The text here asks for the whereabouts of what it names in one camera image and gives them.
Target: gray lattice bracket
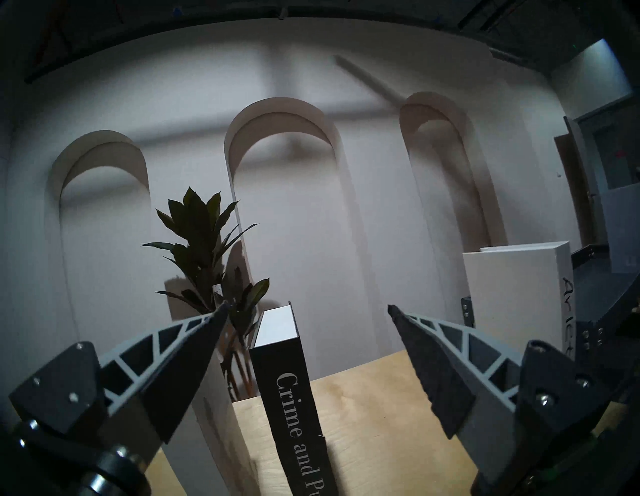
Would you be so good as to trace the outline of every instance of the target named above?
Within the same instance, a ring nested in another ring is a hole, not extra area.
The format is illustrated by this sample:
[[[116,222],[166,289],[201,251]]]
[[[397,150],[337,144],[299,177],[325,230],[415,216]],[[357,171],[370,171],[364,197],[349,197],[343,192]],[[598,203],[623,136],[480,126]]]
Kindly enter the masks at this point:
[[[456,435],[486,480],[494,482],[512,459],[523,433],[515,418],[522,355],[474,328],[405,315],[437,339],[475,395]]]
[[[112,384],[104,388],[104,395],[111,402],[109,416],[113,416],[189,336],[208,323],[212,315],[175,322],[165,329],[124,341],[100,356],[102,384]]]

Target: arched niche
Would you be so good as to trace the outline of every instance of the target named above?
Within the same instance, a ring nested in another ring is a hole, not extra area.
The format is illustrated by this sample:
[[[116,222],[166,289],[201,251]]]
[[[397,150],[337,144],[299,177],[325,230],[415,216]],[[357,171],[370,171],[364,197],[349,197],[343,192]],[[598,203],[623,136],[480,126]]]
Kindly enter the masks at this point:
[[[310,376],[381,356],[380,296],[333,124],[306,102],[262,100],[231,123],[225,155],[240,222],[260,223],[244,237],[252,278],[270,277],[268,305],[292,301]]]
[[[54,162],[46,199],[57,330],[100,354],[155,326],[162,299],[154,301],[150,253],[140,247],[151,209],[139,148],[114,131],[81,136]]]
[[[484,211],[486,202],[490,210],[497,208],[495,193],[492,188],[487,191],[486,182],[483,183],[488,199],[482,201],[476,178],[484,177],[486,164],[481,156],[470,158],[467,145],[473,150],[473,128],[451,101],[434,93],[417,93],[400,109],[399,118],[429,229],[447,318],[461,322],[460,298],[469,292],[462,253],[478,251],[496,238],[500,242],[504,235],[501,218],[492,218],[490,235]]]
[[[504,222],[491,174],[482,153],[474,124],[466,112],[453,100],[434,92],[414,93],[407,98],[404,104],[405,106],[420,105],[431,107],[431,109],[444,116],[455,128],[467,155],[468,165],[476,185],[491,244],[493,246],[507,244],[507,235],[504,230]]]

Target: bolt head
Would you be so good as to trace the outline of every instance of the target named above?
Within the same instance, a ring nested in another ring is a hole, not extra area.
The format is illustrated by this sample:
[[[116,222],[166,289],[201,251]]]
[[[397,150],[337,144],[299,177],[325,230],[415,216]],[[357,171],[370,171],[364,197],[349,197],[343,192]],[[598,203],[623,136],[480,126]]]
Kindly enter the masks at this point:
[[[538,400],[542,406],[553,406],[556,403],[553,396],[544,392],[536,394],[536,400]]]
[[[586,377],[576,377],[575,383],[582,388],[591,387],[591,381],[589,381]]]

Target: arch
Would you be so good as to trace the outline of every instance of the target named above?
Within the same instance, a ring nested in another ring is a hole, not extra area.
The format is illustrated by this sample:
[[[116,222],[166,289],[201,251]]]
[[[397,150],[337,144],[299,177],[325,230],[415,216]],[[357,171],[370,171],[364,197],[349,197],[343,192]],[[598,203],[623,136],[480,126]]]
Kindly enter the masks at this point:
[[[148,189],[147,169],[144,157],[135,144],[124,134],[116,131],[101,130],[89,132],[74,140],[56,158],[47,178],[44,202],[44,229],[47,240],[49,284],[52,288],[55,311],[55,330],[69,336],[69,340],[79,340],[76,322],[73,316],[67,274],[64,263],[64,251],[60,225],[60,198],[63,188],[87,168],[81,165],[81,158],[92,150],[99,150],[110,143],[121,143],[127,152],[136,156],[142,167],[125,170],[133,175]]]
[[[460,298],[469,291],[462,253],[492,243],[462,138],[469,142],[473,129],[450,100],[434,93],[410,97],[399,124],[436,260],[438,282],[431,284],[439,286],[447,319],[461,322]]]
[[[345,230],[346,235],[350,237],[348,241],[352,243],[352,247],[355,249],[354,253],[357,260],[354,260],[354,262],[357,266],[356,269],[359,270],[361,275],[361,282],[358,285],[364,288],[363,301],[365,302],[367,310],[360,311],[360,315],[363,321],[370,322],[367,332],[371,332],[371,328],[374,330],[373,335],[371,335],[372,347],[369,348],[373,355],[371,358],[377,358],[377,356],[381,356],[382,354],[386,355],[388,350],[390,350],[390,341],[387,334],[381,298],[378,287],[375,284],[371,260],[367,254],[364,227],[362,226],[362,219],[355,200],[355,192],[353,191],[353,185],[346,167],[342,144],[333,123],[327,120],[324,114],[316,107],[301,100],[284,97],[261,100],[242,110],[230,124],[225,137],[225,157],[227,159],[229,180],[234,199],[236,199],[236,180],[239,177],[237,175],[238,168],[247,151],[259,141],[265,138],[268,139],[270,136],[273,136],[272,140],[279,139],[275,135],[282,133],[301,133],[300,143],[302,143],[304,147],[315,147],[316,151],[320,153],[326,153],[328,149],[330,150],[329,153],[335,157],[339,194],[342,197],[346,210],[346,215],[342,216],[346,217],[346,219],[341,218],[340,222],[346,222],[348,225],[348,228]],[[312,144],[313,140],[317,140],[317,145]],[[238,199],[241,201],[239,205],[240,209],[242,209],[243,204],[248,204],[246,198]],[[253,222],[259,221],[260,219],[248,218],[246,220]],[[269,226],[264,225],[263,229],[269,229]],[[252,259],[252,253],[249,252],[248,265],[253,263],[253,268],[255,269],[255,254],[253,254],[253,257]],[[260,274],[261,277],[269,275],[270,274]],[[362,351],[366,347],[366,342],[363,342],[360,347],[361,349],[358,350],[358,354],[362,355],[362,353],[366,353]],[[326,367],[318,368],[313,365],[312,367],[316,370],[326,370]]]
[[[408,97],[405,105],[424,105],[443,115],[457,130],[465,148],[474,183],[480,198],[491,244],[508,244],[498,198],[471,119],[453,100],[435,92],[417,92]]]

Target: wooden table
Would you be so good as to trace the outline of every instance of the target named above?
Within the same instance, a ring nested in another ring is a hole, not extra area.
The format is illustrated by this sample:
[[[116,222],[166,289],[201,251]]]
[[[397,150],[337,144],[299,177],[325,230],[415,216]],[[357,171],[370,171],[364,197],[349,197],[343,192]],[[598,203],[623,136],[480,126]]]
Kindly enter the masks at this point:
[[[458,438],[444,435],[405,351],[315,380],[311,389],[342,496],[469,494],[476,466]],[[263,496],[290,495],[262,401],[234,409]],[[156,460],[147,470],[154,496],[180,494],[166,458]]]

